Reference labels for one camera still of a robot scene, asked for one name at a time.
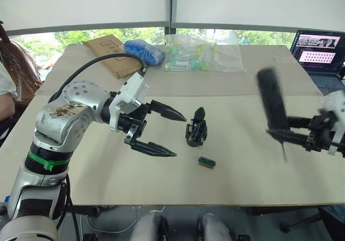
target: person's arm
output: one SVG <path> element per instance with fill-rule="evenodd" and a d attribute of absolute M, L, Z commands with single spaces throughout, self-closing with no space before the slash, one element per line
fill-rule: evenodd
<path fill-rule="evenodd" d="M 13 116 L 15 112 L 15 102 L 12 95 L 10 93 L 0 95 L 0 122 Z"/>

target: tabletop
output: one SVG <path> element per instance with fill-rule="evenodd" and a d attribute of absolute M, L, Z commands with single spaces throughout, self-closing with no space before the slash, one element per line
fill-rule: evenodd
<path fill-rule="evenodd" d="M 322 96 L 307 72 L 298 64 L 286 46 L 240 45 L 246 72 L 165 72 L 160 66 L 150 66 L 145 80 L 152 96 L 229 96 L 256 95 L 257 72 L 267 66 L 277 69 L 286 95 Z M 37 94 L 51 95 L 79 67 L 95 58 L 87 47 L 69 45 L 57 61 Z M 108 91 L 117 91 L 130 76 L 117 79 L 98 62 L 76 79 L 88 80 Z"/>
<path fill-rule="evenodd" d="M 37 95 L 0 149 L 0 197 L 9 195 L 29 150 L 37 112 L 48 96 Z M 123 133 L 92 123 L 70 165 L 71 195 L 78 205 L 310 205 L 345 202 L 345 159 L 340 153 L 307 152 L 281 145 L 265 133 L 260 97 L 147 97 L 171 105 L 188 120 L 203 106 L 208 124 L 204 145 L 191 148 L 186 123 L 147 116 L 141 141 L 178 154 L 150 157 L 125 145 Z M 285 97 L 287 114 L 311 117 L 321 97 Z M 216 161 L 213 169 L 198 158 Z"/>

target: plastic bag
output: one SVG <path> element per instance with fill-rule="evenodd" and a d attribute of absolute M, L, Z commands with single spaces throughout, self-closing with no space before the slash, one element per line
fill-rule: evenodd
<path fill-rule="evenodd" d="M 165 71 L 245 72 L 234 32 L 226 40 L 167 35 L 165 42 Z"/>

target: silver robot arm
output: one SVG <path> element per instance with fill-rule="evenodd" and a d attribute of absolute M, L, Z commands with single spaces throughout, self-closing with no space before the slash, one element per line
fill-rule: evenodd
<path fill-rule="evenodd" d="M 181 113 L 167 105 L 156 101 L 144 104 L 148 90 L 138 73 L 117 93 L 104 91 L 92 82 L 74 81 L 38 113 L 32 145 L 6 204 L 11 221 L 0 231 L 0 241 L 19 240 L 27 235 L 30 240 L 57 240 L 51 220 L 57 219 L 65 208 L 68 164 L 93 121 L 108 123 L 112 131 L 126 133 L 125 144 L 134 150 L 151 156 L 176 156 L 160 145 L 136 140 L 151 111 L 185 121 Z"/>

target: black cable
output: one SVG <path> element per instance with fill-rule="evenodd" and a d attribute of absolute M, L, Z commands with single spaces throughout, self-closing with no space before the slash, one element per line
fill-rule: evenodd
<path fill-rule="evenodd" d="M 67 183 L 67 186 L 69 186 L 71 188 L 70 177 L 68 176 L 68 174 L 66 175 L 66 183 Z M 71 192 L 69 192 L 69 194 L 67 195 L 67 200 L 68 200 L 68 203 L 70 204 L 70 208 L 71 208 L 74 230 L 75 230 L 75 237 L 76 237 L 77 241 L 80 241 L 78 221 L 77 221 L 77 217 L 75 216 L 75 212 L 74 212 L 74 208 L 73 208 L 73 203 L 72 203 L 72 199 L 71 199 Z"/>
<path fill-rule="evenodd" d="M 64 211 L 63 211 L 63 213 L 61 214 L 61 217 L 60 217 L 60 219 L 59 219 L 59 222 L 58 222 L 58 224 L 57 224 L 57 226 L 56 226 L 57 230 L 59 230 L 59 228 L 60 228 L 62 222 L 64 221 L 64 218 L 65 218 L 66 213 L 67 213 L 67 206 L 68 206 L 68 199 L 67 199 L 67 197 L 69 197 L 69 196 L 71 195 L 71 186 L 69 185 L 69 182 L 66 183 L 66 185 L 67 185 L 66 202 L 65 202 Z"/>
<path fill-rule="evenodd" d="M 63 89 L 65 86 L 67 86 L 77 75 L 79 75 L 82 71 L 84 71 L 86 68 L 90 67 L 91 65 L 104 60 L 104 59 L 110 59 L 110 58 L 118 58 L 118 57 L 129 57 L 129 58 L 133 58 L 136 59 L 139 63 L 140 63 L 140 71 L 142 72 L 142 76 L 145 74 L 146 69 L 144 66 L 144 62 L 136 55 L 133 54 L 129 54 L 129 53 L 114 53 L 114 54 L 109 54 L 109 55 L 105 55 L 102 57 L 98 57 L 95 58 L 91 61 L 89 61 L 88 63 L 86 63 L 84 66 L 82 66 L 81 68 L 79 68 L 77 71 L 75 71 L 59 88 L 59 90 L 53 94 L 48 102 L 52 102 L 54 100 L 56 100 L 62 93 Z"/>

